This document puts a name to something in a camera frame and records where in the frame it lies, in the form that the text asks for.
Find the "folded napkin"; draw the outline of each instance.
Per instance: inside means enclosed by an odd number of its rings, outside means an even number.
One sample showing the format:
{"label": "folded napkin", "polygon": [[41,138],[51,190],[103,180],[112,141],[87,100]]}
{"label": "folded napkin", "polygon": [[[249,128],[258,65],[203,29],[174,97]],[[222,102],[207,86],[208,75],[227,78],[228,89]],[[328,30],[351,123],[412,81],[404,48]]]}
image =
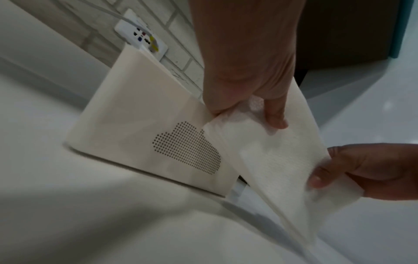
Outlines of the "folded napkin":
{"label": "folded napkin", "polygon": [[325,218],[363,190],[346,175],[321,190],[307,187],[313,169],[330,156],[294,80],[287,95],[287,129],[271,128],[263,108],[257,97],[240,103],[204,126],[206,138],[280,216],[290,235],[312,244]]}

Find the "white outlet plate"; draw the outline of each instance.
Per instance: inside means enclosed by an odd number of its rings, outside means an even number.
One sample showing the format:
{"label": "white outlet plate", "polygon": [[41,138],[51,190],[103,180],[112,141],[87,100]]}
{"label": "white outlet plate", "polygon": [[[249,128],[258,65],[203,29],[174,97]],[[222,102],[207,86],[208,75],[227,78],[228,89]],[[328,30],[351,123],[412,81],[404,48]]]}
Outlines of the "white outlet plate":
{"label": "white outlet plate", "polygon": [[136,47],[137,49],[146,50],[151,53],[158,61],[162,59],[164,54],[167,52],[169,47],[158,37],[156,36],[146,25],[146,23],[139,18],[132,9],[126,10],[125,14],[123,15],[127,19],[131,20],[132,22],[146,28],[151,32],[153,37],[157,40],[158,44],[158,52],[151,52],[149,51],[150,40],[149,36],[146,35],[142,30],[132,26],[131,24],[120,20],[116,26],[115,31],[121,35],[129,44]]}

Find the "gray cable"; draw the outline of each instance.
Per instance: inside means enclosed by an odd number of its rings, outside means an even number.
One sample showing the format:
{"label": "gray cable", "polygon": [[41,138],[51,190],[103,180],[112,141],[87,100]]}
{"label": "gray cable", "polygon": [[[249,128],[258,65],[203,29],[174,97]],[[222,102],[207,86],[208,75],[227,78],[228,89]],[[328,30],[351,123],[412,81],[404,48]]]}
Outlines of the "gray cable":
{"label": "gray cable", "polygon": [[121,20],[123,20],[123,21],[125,21],[125,22],[127,22],[127,23],[131,24],[132,26],[134,26],[134,27],[136,27],[136,28],[138,28],[138,29],[140,29],[140,30],[144,31],[144,32],[145,32],[145,34],[147,34],[148,36],[150,36],[150,37],[152,36],[151,32],[149,32],[148,30],[146,30],[144,27],[142,27],[142,26],[140,26],[140,25],[135,24],[135,23],[134,23],[133,21],[131,21],[130,19],[127,19],[126,17],[124,17],[124,16],[122,16],[122,15],[120,15],[120,14],[118,14],[118,13],[115,13],[115,12],[109,11],[109,10],[107,10],[106,8],[103,8],[103,7],[101,7],[101,6],[98,6],[98,5],[96,5],[96,4],[93,4],[93,3],[89,2],[89,1],[86,1],[86,0],[78,0],[78,1],[80,1],[80,2],[82,2],[82,3],[84,3],[84,4],[86,4],[86,5],[89,5],[89,6],[91,6],[92,8],[95,8],[95,9],[97,9],[97,10],[101,11],[101,12],[104,12],[104,13],[109,14],[109,15],[111,15],[111,16],[114,16],[114,17],[116,17],[116,18],[118,18],[118,19],[121,19]]}

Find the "brick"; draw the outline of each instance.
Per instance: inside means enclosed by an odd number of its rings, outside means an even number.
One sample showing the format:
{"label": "brick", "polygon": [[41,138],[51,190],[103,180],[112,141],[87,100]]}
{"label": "brick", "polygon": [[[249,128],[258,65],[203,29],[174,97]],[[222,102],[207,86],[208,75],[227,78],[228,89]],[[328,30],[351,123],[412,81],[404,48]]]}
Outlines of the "brick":
{"label": "brick", "polygon": [[131,8],[145,23],[147,23],[148,28],[161,38],[165,44],[167,44],[169,50],[165,56],[177,67],[183,69],[189,61],[190,56],[181,47],[181,45],[176,42],[176,40],[157,21],[157,19],[137,0],[123,0],[117,7],[120,13],[124,13],[128,8]]}
{"label": "brick", "polygon": [[109,67],[113,66],[120,54],[119,50],[98,37],[87,45],[86,51]]}
{"label": "brick", "polygon": [[[105,39],[112,42],[119,49],[123,49],[124,41],[113,29],[119,19],[98,11],[82,2],[76,0],[58,0],[71,12],[83,20],[87,25],[96,29]],[[90,2],[109,10],[108,6],[101,0],[89,0]]]}
{"label": "brick", "polygon": [[59,34],[80,46],[90,34],[90,30],[65,13],[50,0],[12,0],[16,5],[36,17]]}
{"label": "brick", "polygon": [[202,91],[191,81],[187,79],[187,77],[180,72],[176,67],[169,61],[167,58],[161,59],[161,64],[169,70],[173,76],[184,86],[184,88],[189,91],[195,98],[199,98]]}
{"label": "brick", "polygon": [[192,27],[180,15],[171,23],[169,30],[179,42],[190,52],[195,60],[203,66],[203,59],[197,44],[196,35]]}
{"label": "brick", "polygon": [[174,0],[174,3],[181,10],[181,12],[183,13],[183,15],[187,18],[187,20],[190,23],[193,23],[193,21],[192,21],[192,13],[190,12],[190,7],[189,7],[188,0]]}
{"label": "brick", "polygon": [[167,24],[175,11],[175,7],[168,0],[143,0],[143,2],[164,24]]}
{"label": "brick", "polygon": [[201,90],[203,90],[203,68],[194,60],[191,61],[184,74],[189,77]]}

